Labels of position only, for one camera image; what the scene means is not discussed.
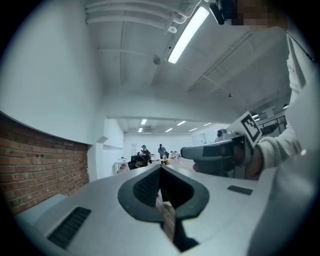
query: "white ceiling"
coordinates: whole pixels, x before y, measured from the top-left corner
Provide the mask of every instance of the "white ceiling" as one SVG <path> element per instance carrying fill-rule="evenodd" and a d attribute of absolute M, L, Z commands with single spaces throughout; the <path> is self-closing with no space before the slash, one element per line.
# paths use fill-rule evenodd
<path fill-rule="evenodd" d="M 209 124 L 204 127 L 205 122 L 190 122 L 187 121 L 179 126 L 181 120 L 147 120 L 145 124 L 141 124 L 141 119 L 118 119 L 117 120 L 120 127 L 125 133 L 138 133 L 139 128 L 143 128 L 143 132 L 141 134 L 191 134 L 189 132 L 191 129 L 198 128 L 198 130 L 212 126 L 213 124 Z"/>
<path fill-rule="evenodd" d="M 154 0 L 177 8 L 183 0 Z M 138 3 L 133 5 L 171 14 L 170 11 Z M 100 11 L 101 16 L 140 17 L 167 23 L 158 16 L 133 11 Z M 168 58 L 184 24 L 173 23 L 177 33 L 135 22 L 96 22 L 88 24 L 97 46 L 107 87 L 143 90 L 146 88 L 184 91 L 207 101 L 229 99 L 228 108 L 239 115 L 245 110 L 261 111 L 276 105 L 276 112 L 289 103 L 289 55 L 286 33 L 279 28 L 250 31 L 248 27 L 220 26 L 212 15 L 201 25 L 176 64 L 165 59 L 153 63 L 154 55 Z M 133 51 L 142 54 L 119 52 Z"/>

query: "fluorescent light fixture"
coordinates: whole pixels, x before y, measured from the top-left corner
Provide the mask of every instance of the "fluorescent light fixture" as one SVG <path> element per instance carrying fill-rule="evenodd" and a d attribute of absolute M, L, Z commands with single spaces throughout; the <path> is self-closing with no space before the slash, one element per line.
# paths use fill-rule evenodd
<path fill-rule="evenodd" d="M 198 28 L 201 24 L 205 21 L 205 19 L 209 15 L 209 11 L 206 10 L 204 7 L 200 6 L 199 9 L 195 12 L 189 23 L 186 25 L 182 35 L 180 36 L 178 42 L 174 46 L 168 62 L 172 64 L 176 64 L 178 59 L 180 58 L 181 54 L 187 47 L 188 43 L 190 42 L 191 38 L 197 32 Z"/>
<path fill-rule="evenodd" d="M 178 123 L 177 126 L 180 126 L 180 125 L 184 124 L 185 122 L 186 121 L 182 121 L 182 122 Z"/>

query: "person in black clothing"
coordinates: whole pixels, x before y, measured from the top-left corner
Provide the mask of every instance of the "person in black clothing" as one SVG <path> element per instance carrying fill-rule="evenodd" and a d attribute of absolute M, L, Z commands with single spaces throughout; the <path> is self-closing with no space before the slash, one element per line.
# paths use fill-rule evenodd
<path fill-rule="evenodd" d="M 147 149 L 146 145 L 143 145 L 141 148 L 142 148 L 141 155 L 142 155 L 142 157 L 144 159 L 143 164 L 145 166 L 148 166 L 148 162 L 151 161 L 151 153 Z"/>
<path fill-rule="evenodd" d="M 140 167 L 144 167 L 144 159 L 142 156 L 138 156 L 136 159 L 136 163 L 135 165 L 131 168 L 131 170 L 134 170 L 134 169 L 137 169 L 137 168 L 140 168 Z"/>

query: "white marker card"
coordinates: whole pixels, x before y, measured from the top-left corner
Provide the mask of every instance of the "white marker card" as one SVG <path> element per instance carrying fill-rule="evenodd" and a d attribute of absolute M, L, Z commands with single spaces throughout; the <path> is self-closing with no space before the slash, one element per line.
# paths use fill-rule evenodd
<path fill-rule="evenodd" d="M 252 148 L 255 147 L 262 135 L 261 130 L 248 111 L 230 124 L 226 130 L 228 132 L 245 134 Z"/>

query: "brick wall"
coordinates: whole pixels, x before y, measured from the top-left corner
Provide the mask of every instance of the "brick wall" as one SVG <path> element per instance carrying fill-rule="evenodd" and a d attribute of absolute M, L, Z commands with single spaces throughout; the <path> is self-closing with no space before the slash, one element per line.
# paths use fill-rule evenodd
<path fill-rule="evenodd" d="M 57 138 L 0 114 L 0 191 L 16 214 L 89 182 L 88 145 Z"/>

